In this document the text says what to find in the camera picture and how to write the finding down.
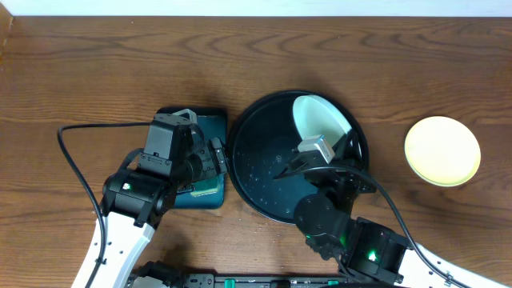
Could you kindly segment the green yellow sponge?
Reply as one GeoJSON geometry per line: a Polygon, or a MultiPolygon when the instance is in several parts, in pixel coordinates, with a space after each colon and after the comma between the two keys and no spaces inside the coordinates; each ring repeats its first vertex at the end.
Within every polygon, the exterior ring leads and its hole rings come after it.
{"type": "Polygon", "coordinates": [[[191,185],[192,191],[190,194],[193,197],[201,197],[208,194],[217,193],[222,187],[222,181],[219,178],[211,178],[200,182],[195,182],[191,185]]]}

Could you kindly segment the mint plate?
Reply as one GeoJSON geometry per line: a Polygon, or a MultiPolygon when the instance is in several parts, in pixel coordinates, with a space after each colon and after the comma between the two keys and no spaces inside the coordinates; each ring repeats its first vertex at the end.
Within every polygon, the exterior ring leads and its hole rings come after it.
{"type": "Polygon", "coordinates": [[[334,150],[334,145],[353,129],[338,108],[317,95],[297,97],[292,111],[301,141],[309,136],[323,134],[334,150]]]}

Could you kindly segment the yellow plate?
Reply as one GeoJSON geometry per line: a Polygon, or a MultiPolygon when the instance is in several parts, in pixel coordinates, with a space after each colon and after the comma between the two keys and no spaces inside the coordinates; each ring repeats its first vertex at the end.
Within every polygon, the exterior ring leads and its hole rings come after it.
{"type": "Polygon", "coordinates": [[[407,163],[426,182],[459,186],[476,175],[481,163],[477,138],[461,122],[431,116],[415,123],[404,141],[407,163]]]}

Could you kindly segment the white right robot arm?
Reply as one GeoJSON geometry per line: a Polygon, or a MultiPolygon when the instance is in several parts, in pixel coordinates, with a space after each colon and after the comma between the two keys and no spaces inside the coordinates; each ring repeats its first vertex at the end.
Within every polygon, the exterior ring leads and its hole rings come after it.
{"type": "Polygon", "coordinates": [[[296,227],[322,259],[334,259],[349,284],[380,287],[496,287],[498,283],[456,266],[413,240],[385,189],[358,160],[326,162],[318,150],[294,150],[279,178],[301,175],[317,187],[294,208],[296,227]],[[352,218],[355,199],[379,191],[402,228],[400,234],[352,218]]]}

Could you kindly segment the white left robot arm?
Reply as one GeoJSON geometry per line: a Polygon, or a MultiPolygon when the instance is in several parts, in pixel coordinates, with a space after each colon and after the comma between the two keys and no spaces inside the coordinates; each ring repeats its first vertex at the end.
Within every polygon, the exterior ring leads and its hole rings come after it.
{"type": "Polygon", "coordinates": [[[206,110],[160,110],[143,148],[128,153],[93,200],[94,236],[75,287],[125,287],[163,215],[223,202],[226,119],[206,110]]]}

